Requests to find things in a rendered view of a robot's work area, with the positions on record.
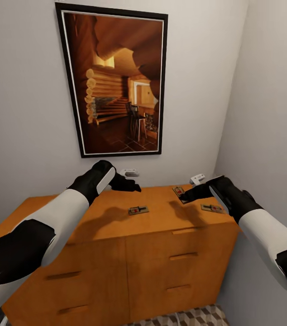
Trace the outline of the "mousetrap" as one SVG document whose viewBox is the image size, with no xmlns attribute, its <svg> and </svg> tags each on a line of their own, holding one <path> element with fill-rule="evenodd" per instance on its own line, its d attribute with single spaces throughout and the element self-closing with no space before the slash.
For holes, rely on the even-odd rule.
<svg viewBox="0 0 287 326">
<path fill-rule="evenodd" d="M 215 205 L 207 205 L 207 204 L 201 204 L 201 209 L 203 211 L 211 211 L 211 212 L 217 212 L 217 213 L 224 213 L 223 208 Z"/>
<path fill-rule="evenodd" d="M 177 187 L 173 187 L 172 188 L 174 190 L 174 192 L 177 194 L 178 197 L 182 196 L 185 194 L 185 191 L 182 189 L 182 187 L 180 185 L 178 185 Z M 187 204 L 189 203 L 189 199 L 187 201 L 181 200 L 181 202 L 183 204 Z"/>
<path fill-rule="evenodd" d="M 148 213 L 149 210 L 147 206 L 138 206 L 138 207 L 132 207 L 128 209 L 129 216 L 142 214 L 142 213 Z"/>
</svg>

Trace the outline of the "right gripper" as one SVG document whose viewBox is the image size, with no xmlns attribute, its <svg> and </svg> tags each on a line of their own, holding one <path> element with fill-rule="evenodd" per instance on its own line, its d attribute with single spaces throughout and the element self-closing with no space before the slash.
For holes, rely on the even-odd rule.
<svg viewBox="0 0 287 326">
<path fill-rule="evenodd" d="M 184 195 L 178 197 L 180 200 L 187 201 L 189 199 L 190 202 L 195 201 L 197 199 L 206 198 L 205 195 L 203 195 L 201 191 L 201 187 L 203 186 L 203 183 L 200 185 L 195 186 L 194 188 L 188 190 L 185 192 Z"/>
</svg>

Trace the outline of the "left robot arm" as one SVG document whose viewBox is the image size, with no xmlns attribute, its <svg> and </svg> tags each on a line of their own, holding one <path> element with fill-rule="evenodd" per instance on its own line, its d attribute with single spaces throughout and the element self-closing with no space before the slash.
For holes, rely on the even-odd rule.
<svg viewBox="0 0 287 326">
<path fill-rule="evenodd" d="M 118 174 L 109 161 L 100 160 L 58 197 L 0 237 L 0 308 L 37 268 L 48 266 L 61 253 L 108 184 L 113 191 L 141 192 L 135 180 L 127 179 L 138 176 L 136 169 L 122 169 Z"/>
</svg>

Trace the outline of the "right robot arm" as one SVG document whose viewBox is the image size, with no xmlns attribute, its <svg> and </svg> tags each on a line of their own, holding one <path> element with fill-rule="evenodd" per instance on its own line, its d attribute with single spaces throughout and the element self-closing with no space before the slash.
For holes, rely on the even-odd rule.
<svg viewBox="0 0 287 326">
<path fill-rule="evenodd" d="M 240 191 L 224 175 L 206 183 L 203 174 L 190 179 L 193 188 L 178 197 L 190 202 L 215 197 L 221 207 L 234 217 L 273 277 L 287 291 L 287 227 L 255 202 L 246 190 Z"/>
</svg>

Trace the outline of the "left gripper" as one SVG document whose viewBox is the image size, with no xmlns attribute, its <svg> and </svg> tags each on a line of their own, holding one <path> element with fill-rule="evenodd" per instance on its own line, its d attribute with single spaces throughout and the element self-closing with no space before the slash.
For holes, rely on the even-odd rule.
<svg viewBox="0 0 287 326">
<path fill-rule="evenodd" d="M 135 183 L 135 180 L 129 180 L 127 178 L 121 177 L 120 183 L 112 187 L 113 191 L 124 191 L 124 192 L 141 192 L 140 186 Z"/>
</svg>

